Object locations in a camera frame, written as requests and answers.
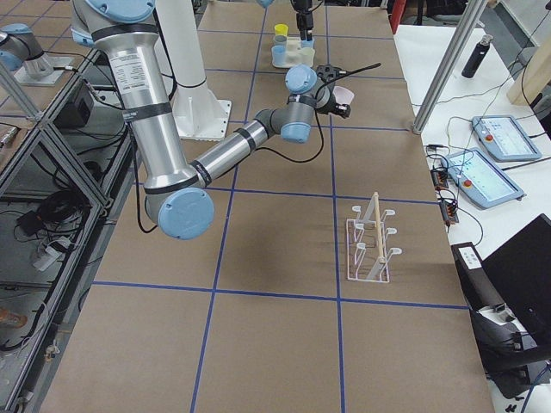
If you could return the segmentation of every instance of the computer monitor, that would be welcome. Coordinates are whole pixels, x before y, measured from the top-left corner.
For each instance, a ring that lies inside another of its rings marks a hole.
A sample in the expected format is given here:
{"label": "computer monitor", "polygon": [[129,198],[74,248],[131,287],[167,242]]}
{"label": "computer monitor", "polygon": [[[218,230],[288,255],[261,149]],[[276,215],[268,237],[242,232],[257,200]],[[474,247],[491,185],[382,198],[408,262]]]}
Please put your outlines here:
{"label": "computer monitor", "polygon": [[482,265],[536,343],[551,345],[551,220],[539,215]]}

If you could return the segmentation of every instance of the blue joint cap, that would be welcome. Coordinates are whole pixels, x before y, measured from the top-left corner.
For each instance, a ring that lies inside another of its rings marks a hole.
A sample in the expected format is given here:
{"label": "blue joint cap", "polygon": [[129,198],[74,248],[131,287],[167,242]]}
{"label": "blue joint cap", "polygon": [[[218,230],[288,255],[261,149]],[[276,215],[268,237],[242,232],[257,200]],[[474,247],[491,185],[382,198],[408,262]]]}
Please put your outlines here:
{"label": "blue joint cap", "polygon": [[312,127],[304,122],[291,122],[282,127],[282,138],[288,142],[305,144],[310,136]]}
{"label": "blue joint cap", "polygon": [[273,2],[274,0],[257,0],[257,3],[260,4],[262,7],[264,7],[265,9],[267,9],[268,6],[270,6]]}
{"label": "blue joint cap", "polygon": [[85,47],[94,47],[94,41],[92,40],[92,36],[90,36],[90,34],[79,32],[74,28],[71,28],[71,31],[72,39],[75,41],[75,43],[78,43],[79,45]]}
{"label": "blue joint cap", "polygon": [[138,23],[149,17],[156,0],[86,0],[100,15],[118,23]]}
{"label": "blue joint cap", "polygon": [[16,71],[23,66],[23,61],[10,52],[0,51],[0,62],[2,62],[9,71]]}
{"label": "blue joint cap", "polygon": [[29,26],[23,23],[9,24],[8,26],[0,28],[0,30],[6,32],[7,34],[29,34],[33,32]]}
{"label": "blue joint cap", "polygon": [[318,77],[316,72],[306,65],[292,67],[285,75],[285,85],[291,93],[306,93],[314,87]]}
{"label": "blue joint cap", "polygon": [[214,219],[214,203],[199,188],[184,188],[164,200],[158,212],[158,226],[169,237],[199,237]]}

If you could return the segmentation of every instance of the white label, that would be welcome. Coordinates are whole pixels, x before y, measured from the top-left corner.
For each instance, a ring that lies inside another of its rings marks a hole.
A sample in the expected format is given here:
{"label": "white label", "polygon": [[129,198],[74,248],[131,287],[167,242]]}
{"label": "white label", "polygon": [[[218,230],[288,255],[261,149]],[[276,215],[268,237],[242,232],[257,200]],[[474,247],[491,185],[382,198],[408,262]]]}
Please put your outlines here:
{"label": "white label", "polygon": [[110,59],[111,68],[121,95],[149,89],[144,65],[137,53]]}
{"label": "white label", "polygon": [[482,268],[479,257],[476,256],[471,247],[459,248],[459,253],[463,257],[463,261],[467,264],[468,269]]}

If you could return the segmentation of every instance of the white table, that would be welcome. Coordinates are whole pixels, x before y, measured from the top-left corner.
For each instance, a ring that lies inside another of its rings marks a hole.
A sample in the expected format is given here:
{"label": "white table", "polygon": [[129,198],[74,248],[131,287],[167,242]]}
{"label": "white table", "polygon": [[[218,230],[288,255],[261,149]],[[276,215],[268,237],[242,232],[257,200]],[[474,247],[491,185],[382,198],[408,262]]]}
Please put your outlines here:
{"label": "white table", "polygon": [[[418,111],[436,69],[444,55],[453,35],[453,28],[399,26],[395,35],[400,62],[407,81],[413,109]],[[507,71],[496,50],[491,47],[479,70],[471,79],[461,75],[474,45],[480,41],[484,30],[474,30],[465,50],[461,54],[439,101],[447,101],[451,97],[481,94],[501,85],[482,96],[471,96],[455,99],[451,102],[439,103],[430,116],[422,138],[425,145],[448,145],[446,127],[452,116],[471,119],[483,114],[511,114],[517,118],[532,115],[528,106],[513,106],[509,103],[506,93],[513,84],[513,79]],[[543,132],[542,126],[535,116],[521,119],[521,126],[528,135]],[[474,133],[471,137],[471,125],[464,120],[452,120],[449,126],[450,142],[457,147],[480,147]],[[547,135],[534,138],[536,146],[544,157],[551,156],[551,141]],[[503,168],[519,163],[500,163]],[[526,193],[522,201],[512,200],[487,210],[481,210],[472,204],[467,197],[459,194],[459,207],[476,217],[484,228],[484,237],[477,246],[482,258],[489,256],[506,240],[525,227],[540,213],[551,217],[551,161],[536,163],[506,172]],[[457,193],[457,188],[450,187]],[[449,230],[449,243],[476,243],[480,239],[480,228],[476,222],[465,213],[459,211],[460,223],[452,225]],[[520,411],[522,402],[511,402],[501,396],[497,387],[490,382],[492,398],[496,412],[502,412],[511,403],[518,404]],[[551,405],[551,385],[540,385],[532,394],[525,413],[549,412]]]}

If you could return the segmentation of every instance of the yellow cup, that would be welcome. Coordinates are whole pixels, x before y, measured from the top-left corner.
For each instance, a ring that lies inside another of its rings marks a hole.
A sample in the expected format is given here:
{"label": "yellow cup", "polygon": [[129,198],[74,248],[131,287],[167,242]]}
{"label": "yellow cup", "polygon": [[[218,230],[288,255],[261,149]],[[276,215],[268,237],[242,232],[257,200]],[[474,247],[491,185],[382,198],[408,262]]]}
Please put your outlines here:
{"label": "yellow cup", "polygon": [[289,31],[289,26],[287,24],[276,24],[274,26],[274,31],[276,36],[287,36]]}

